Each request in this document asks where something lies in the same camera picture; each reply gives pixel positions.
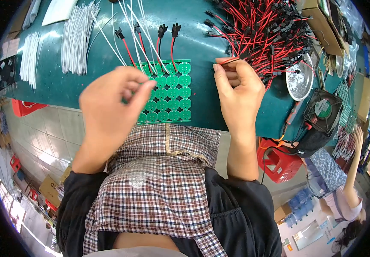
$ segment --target green circuit board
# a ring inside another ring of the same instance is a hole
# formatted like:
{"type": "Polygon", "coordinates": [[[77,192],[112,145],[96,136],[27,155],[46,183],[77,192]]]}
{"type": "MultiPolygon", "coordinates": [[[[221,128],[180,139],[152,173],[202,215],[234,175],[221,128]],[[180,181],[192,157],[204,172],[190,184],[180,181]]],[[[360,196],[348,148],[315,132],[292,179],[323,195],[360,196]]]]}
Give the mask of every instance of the green circuit board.
{"type": "Polygon", "coordinates": [[[191,121],[192,102],[189,99],[192,91],[191,85],[191,60],[163,60],[169,74],[162,69],[157,61],[151,61],[155,64],[156,74],[148,67],[147,62],[143,62],[144,72],[151,80],[157,81],[156,87],[151,91],[149,101],[146,103],[144,110],[139,115],[138,124],[153,123],[177,123],[191,121]]]}

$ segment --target tiled floor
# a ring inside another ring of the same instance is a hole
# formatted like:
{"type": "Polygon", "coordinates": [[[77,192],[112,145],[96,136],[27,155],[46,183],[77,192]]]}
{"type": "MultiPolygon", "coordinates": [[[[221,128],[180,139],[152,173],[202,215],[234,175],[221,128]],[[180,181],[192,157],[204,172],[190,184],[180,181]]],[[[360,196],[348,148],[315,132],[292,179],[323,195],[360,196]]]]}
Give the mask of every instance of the tiled floor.
{"type": "MultiPolygon", "coordinates": [[[[46,175],[59,180],[74,159],[85,136],[85,122],[81,111],[47,106],[18,118],[12,111],[11,103],[4,105],[3,110],[7,115],[12,148],[23,167],[40,182],[46,175]]],[[[225,178],[229,144],[230,134],[223,131],[215,169],[225,178]]],[[[275,207],[279,207],[292,198],[305,185],[305,181],[306,170],[302,167],[290,181],[276,184],[265,175],[263,183],[272,193],[275,207]]]]}

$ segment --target red stool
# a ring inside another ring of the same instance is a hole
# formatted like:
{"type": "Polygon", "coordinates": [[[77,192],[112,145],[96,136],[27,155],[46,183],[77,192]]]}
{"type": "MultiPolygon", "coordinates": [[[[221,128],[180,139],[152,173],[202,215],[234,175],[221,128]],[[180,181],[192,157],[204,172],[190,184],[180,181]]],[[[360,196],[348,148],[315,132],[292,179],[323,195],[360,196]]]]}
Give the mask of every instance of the red stool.
{"type": "Polygon", "coordinates": [[[34,200],[34,201],[36,201],[36,200],[38,199],[38,193],[37,193],[37,192],[36,192],[36,190],[35,190],[35,189],[33,189],[33,188],[31,188],[31,189],[30,189],[30,192],[29,192],[28,196],[29,196],[32,200],[34,200]]]}
{"type": "Polygon", "coordinates": [[[45,203],[53,210],[53,211],[57,211],[58,208],[56,208],[50,201],[48,201],[47,199],[45,199],[45,203]]]}
{"type": "Polygon", "coordinates": [[[10,163],[12,169],[13,169],[13,172],[15,172],[15,173],[22,167],[21,162],[15,156],[15,154],[13,155],[13,157],[11,158],[11,161],[9,163],[10,163]]]}
{"type": "MultiPolygon", "coordinates": [[[[265,167],[263,167],[263,154],[268,147],[277,146],[272,140],[265,140],[259,144],[259,149],[256,153],[258,158],[259,167],[270,177],[275,183],[282,183],[290,180],[296,175],[296,172],[302,165],[302,160],[297,155],[287,155],[273,148],[267,154],[268,160],[264,160],[265,167]],[[270,169],[268,166],[274,165],[274,169],[270,169]]],[[[288,152],[287,149],[280,147],[280,150],[288,152]]]]}
{"type": "Polygon", "coordinates": [[[44,108],[47,105],[36,104],[31,102],[24,102],[12,99],[12,109],[13,113],[18,117],[22,117],[36,111],[38,109],[44,108]]]}

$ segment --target round metal dish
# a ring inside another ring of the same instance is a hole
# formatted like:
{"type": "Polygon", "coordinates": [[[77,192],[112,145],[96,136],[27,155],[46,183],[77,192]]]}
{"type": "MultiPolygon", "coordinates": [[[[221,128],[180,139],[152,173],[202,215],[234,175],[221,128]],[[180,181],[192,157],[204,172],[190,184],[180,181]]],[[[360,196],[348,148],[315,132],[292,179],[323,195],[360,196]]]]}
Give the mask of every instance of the round metal dish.
{"type": "Polygon", "coordinates": [[[304,100],[309,95],[313,85],[314,72],[311,68],[313,64],[309,54],[305,55],[305,61],[310,67],[303,62],[300,62],[286,69],[288,71],[295,71],[298,69],[300,70],[299,74],[294,72],[285,72],[286,86],[288,87],[289,94],[298,102],[304,100]]]}
{"type": "Polygon", "coordinates": [[[341,56],[336,56],[336,74],[338,75],[339,78],[342,77],[343,75],[343,69],[345,67],[345,62],[343,61],[343,57],[341,56]]]}

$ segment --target checkered apron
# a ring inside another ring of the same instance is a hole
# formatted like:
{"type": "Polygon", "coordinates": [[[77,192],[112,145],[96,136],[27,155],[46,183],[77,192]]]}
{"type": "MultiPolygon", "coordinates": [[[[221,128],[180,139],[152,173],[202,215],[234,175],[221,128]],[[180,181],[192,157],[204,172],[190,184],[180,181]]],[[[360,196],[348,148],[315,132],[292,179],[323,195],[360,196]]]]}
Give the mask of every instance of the checkered apron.
{"type": "Polygon", "coordinates": [[[97,251],[99,231],[194,239],[204,256],[227,256],[213,232],[205,167],[214,168],[220,133],[153,124],[132,129],[110,158],[86,217],[83,253],[97,251]]]}

